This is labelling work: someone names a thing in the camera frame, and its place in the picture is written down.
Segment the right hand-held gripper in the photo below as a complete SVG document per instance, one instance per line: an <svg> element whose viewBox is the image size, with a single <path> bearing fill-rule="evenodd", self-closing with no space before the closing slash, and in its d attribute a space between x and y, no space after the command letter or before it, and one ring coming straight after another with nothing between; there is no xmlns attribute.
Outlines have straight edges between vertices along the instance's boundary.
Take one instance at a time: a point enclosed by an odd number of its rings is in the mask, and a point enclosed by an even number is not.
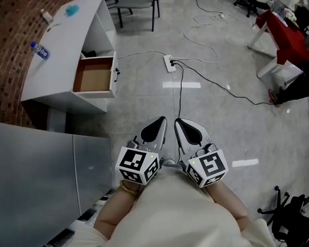
<svg viewBox="0 0 309 247"><path fill-rule="evenodd" d="M189 119L176 119L174 131L178 146L203 147L183 158L184 172L200 188L220 181L229 171L224 152L211 141L210 134L200 124Z"/></svg>

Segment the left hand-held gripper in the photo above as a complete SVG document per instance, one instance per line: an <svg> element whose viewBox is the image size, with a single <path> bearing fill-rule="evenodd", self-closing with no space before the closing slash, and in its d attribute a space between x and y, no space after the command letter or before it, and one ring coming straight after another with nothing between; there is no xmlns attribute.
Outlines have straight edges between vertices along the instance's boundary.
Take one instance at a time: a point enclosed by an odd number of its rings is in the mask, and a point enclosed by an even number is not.
<svg viewBox="0 0 309 247"><path fill-rule="evenodd" d="M160 116L138 126L133 139L120 150L115 172L132 183L146 185L161 169L167 118Z"/></svg>

